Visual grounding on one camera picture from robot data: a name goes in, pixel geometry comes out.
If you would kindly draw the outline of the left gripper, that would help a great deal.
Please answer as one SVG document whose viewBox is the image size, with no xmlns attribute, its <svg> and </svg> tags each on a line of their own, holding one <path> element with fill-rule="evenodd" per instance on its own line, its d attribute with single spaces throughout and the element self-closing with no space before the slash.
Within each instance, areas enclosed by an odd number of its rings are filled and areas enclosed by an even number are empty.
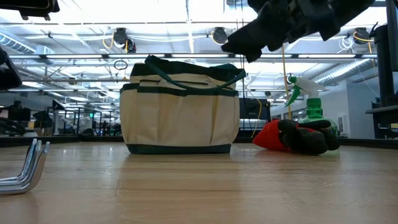
<svg viewBox="0 0 398 224">
<path fill-rule="evenodd" d="M 29 17 L 43 17 L 50 20 L 50 13 L 60 11 L 57 0 L 1 0 L 1 9 L 19 11 L 23 20 Z M 7 52 L 1 52 L 1 90 L 9 90 L 22 85 L 22 79 L 18 74 Z"/>
</svg>

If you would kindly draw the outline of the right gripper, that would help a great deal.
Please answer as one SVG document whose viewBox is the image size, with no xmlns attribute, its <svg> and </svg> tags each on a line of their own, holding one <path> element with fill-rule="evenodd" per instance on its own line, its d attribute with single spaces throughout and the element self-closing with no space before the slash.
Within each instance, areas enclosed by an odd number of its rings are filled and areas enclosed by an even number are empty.
<svg viewBox="0 0 398 224">
<path fill-rule="evenodd" d="M 251 0 L 248 2 L 257 17 L 232 33 L 222 51 L 245 56 L 254 62 L 262 49 L 279 49 L 283 42 L 292 42 L 318 32 L 323 40 L 339 33 L 335 10 L 329 1 Z"/>
</svg>

